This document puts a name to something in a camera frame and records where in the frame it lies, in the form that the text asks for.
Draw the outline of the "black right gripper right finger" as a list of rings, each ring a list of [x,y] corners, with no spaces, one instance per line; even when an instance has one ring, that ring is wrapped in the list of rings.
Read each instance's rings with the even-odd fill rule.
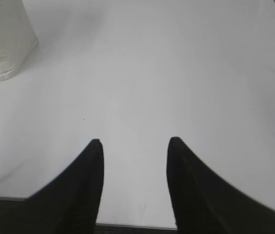
[[[180,234],[275,234],[275,211],[222,179],[179,137],[169,141],[167,183]]]

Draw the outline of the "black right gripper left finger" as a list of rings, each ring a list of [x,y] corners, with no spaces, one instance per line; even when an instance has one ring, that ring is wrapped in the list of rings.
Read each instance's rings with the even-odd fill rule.
[[[103,189],[103,147],[93,139],[54,180],[0,215],[0,234],[92,234]]]

